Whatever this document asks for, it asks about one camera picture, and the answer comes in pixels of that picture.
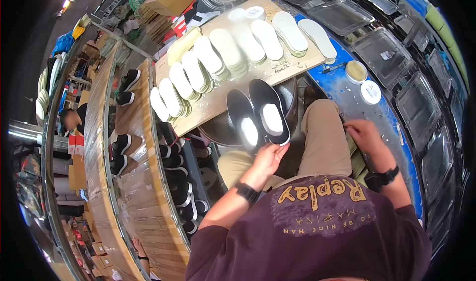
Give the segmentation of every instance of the khaki pants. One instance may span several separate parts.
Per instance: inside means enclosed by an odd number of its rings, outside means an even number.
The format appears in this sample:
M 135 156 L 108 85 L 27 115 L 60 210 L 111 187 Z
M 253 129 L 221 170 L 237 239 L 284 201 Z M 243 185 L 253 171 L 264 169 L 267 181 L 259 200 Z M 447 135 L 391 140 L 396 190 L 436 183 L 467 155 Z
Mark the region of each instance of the khaki pants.
M 324 174 L 347 177 L 352 173 L 346 135 L 333 101 L 314 101 L 304 113 L 301 131 L 306 136 L 306 143 L 298 175 L 287 180 L 272 175 L 264 190 L 302 177 Z M 228 189 L 253 165 L 253 161 L 254 158 L 243 151 L 231 151 L 220 157 L 218 170 Z

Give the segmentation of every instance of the maroon t-shirt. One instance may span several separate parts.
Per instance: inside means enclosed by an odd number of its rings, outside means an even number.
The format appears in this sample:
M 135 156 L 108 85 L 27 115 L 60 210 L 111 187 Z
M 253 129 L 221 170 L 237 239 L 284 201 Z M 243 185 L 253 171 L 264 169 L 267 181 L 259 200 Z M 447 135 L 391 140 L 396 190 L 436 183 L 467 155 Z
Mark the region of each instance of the maroon t-shirt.
M 185 280 L 420 280 L 431 243 L 412 205 L 342 176 L 297 179 L 267 193 L 230 230 L 192 238 Z

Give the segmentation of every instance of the blue plastic bag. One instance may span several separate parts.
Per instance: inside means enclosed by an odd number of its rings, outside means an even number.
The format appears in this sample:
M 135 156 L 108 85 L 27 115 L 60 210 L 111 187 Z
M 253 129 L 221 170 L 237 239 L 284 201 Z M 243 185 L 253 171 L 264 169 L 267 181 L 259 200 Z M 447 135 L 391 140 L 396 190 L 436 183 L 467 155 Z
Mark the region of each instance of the blue plastic bag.
M 51 52 L 51 56 L 54 56 L 55 52 L 69 52 L 71 46 L 73 46 L 74 39 L 73 39 L 73 31 L 69 31 L 66 34 L 59 36 L 56 39 L 56 44 Z

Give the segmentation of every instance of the black wristwatch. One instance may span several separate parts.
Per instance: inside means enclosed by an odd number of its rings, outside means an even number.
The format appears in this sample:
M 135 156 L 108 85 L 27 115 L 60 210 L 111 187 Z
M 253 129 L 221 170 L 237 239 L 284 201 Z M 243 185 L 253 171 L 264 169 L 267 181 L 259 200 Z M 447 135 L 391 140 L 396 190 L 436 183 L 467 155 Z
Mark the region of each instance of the black wristwatch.
M 253 188 L 249 187 L 247 184 L 244 184 L 238 181 L 235 184 L 237 189 L 237 194 L 243 196 L 247 201 L 253 205 L 257 200 L 262 191 L 257 192 Z
M 391 182 L 393 182 L 399 172 L 400 169 L 398 166 L 395 169 L 384 173 L 370 172 L 365 176 L 364 180 L 370 190 L 380 192 L 382 186 L 389 185 Z

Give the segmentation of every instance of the white insole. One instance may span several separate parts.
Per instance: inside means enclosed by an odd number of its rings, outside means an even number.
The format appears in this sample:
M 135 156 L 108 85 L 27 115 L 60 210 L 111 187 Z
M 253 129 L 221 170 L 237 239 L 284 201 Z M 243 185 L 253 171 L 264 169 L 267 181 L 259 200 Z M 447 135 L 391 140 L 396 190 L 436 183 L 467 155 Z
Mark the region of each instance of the white insole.
M 230 32 L 225 29 L 214 29 L 210 32 L 210 41 L 226 66 L 234 66 L 241 62 L 241 55 Z
M 162 122 L 165 123 L 169 120 L 169 111 L 167 110 L 164 101 L 162 101 L 157 87 L 153 87 L 150 91 L 150 104 Z
M 263 126 L 270 135 L 277 136 L 283 133 L 283 122 L 275 104 L 265 104 L 260 114 Z
M 182 110 L 180 101 L 177 98 L 175 87 L 169 78 L 164 78 L 158 85 L 160 96 L 164 100 L 165 106 L 172 117 L 178 117 Z
M 307 40 L 302 35 L 296 25 L 296 21 L 292 15 L 285 11 L 279 11 L 273 16 L 273 27 L 280 31 L 289 42 L 289 45 L 297 52 L 307 50 Z
M 199 65 L 199 59 L 193 51 L 185 52 L 182 56 L 182 67 L 187 73 L 190 85 L 195 91 L 199 91 L 205 85 L 205 77 Z
M 271 24 L 262 20 L 253 21 L 251 23 L 251 32 L 258 38 L 268 58 L 274 61 L 283 58 L 283 48 Z
M 207 36 L 200 36 L 195 40 L 193 52 L 211 74 L 217 73 L 223 67 L 221 59 L 211 47 L 210 39 Z
M 316 44 L 327 60 L 333 60 L 337 57 L 337 51 L 321 25 L 310 19 L 302 19 L 298 22 L 298 26 Z
M 192 86 L 190 86 L 190 82 L 188 82 L 180 62 L 175 62 L 170 66 L 169 78 L 183 99 L 187 99 L 192 95 Z
M 252 61 L 258 62 L 265 58 L 265 50 L 256 41 L 251 28 L 247 24 L 236 25 L 233 30 L 233 36 L 235 36 L 238 45 Z
M 247 142 L 252 146 L 256 146 L 258 143 L 258 130 L 256 129 L 253 120 L 251 118 L 242 119 L 240 129 L 243 131 Z

